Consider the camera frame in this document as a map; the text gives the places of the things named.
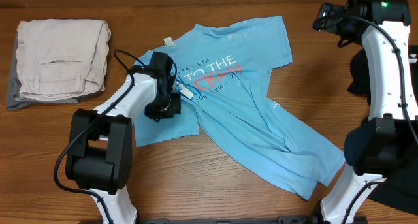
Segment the blue t-shirt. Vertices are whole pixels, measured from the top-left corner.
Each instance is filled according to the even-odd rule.
[[[340,149],[267,98],[272,69],[292,62],[281,16],[214,28],[196,25],[153,51],[178,66],[182,113],[135,121],[137,146],[199,133],[266,181],[309,199],[344,163]],[[152,52],[140,59],[149,63]]]

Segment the black cloth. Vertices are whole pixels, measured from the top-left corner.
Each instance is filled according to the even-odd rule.
[[[418,46],[410,46],[409,49],[410,54],[418,54]],[[417,98],[418,63],[411,64],[410,66],[413,90],[415,98]],[[367,96],[367,101],[370,106],[370,79],[367,56],[364,49],[354,56],[351,61],[350,72],[353,77],[353,83],[348,87],[348,91],[353,94]],[[392,187],[396,187],[405,193],[418,197],[418,158],[410,167],[403,168],[395,175],[387,178],[385,183]],[[417,199],[402,194],[397,190],[390,189],[384,185],[379,185],[375,188],[368,198],[391,208],[418,215]]]

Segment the stack of folded cloth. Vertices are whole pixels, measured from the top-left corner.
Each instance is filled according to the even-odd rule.
[[[105,90],[110,30],[99,20],[20,22],[6,108],[78,103]]]

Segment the folded white cloth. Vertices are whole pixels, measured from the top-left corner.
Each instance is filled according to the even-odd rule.
[[[20,22],[16,51],[20,96],[54,101],[104,91],[109,39],[105,21]]]

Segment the wooden table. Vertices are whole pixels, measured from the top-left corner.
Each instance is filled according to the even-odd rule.
[[[223,27],[249,18],[283,15],[293,63],[273,72],[268,96],[343,148],[347,133],[369,111],[365,98],[346,91],[351,82],[349,62],[361,47],[339,49],[337,36],[314,31],[312,22],[319,7],[316,3],[0,10],[0,223],[76,223],[99,218],[92,199],[58,189],[52,171],[68,143],[74,111],[103,103],[125,79],[125,71],[109,55],[104,94],[80,104],[40,104],[6,111],[7,80],[20,20],[106,20],[112,30],[110,49],[140,56],[163,45],[165,37],[178,38],[195,23]],[[418,4],[412,4],[411,11],[410,42],[417,44]],[[63,166],[60,179],[65,180]],[[245,169],[201,130],[199,136],[135,148],[127,186],[143,218],[215,219],[309,214],[334,183],[330,187],[318,184],[306,202]],[[75,186],[70,181],[64,184]],[[359,213],[371,223],[418,223],[417,216],[370,200]]]

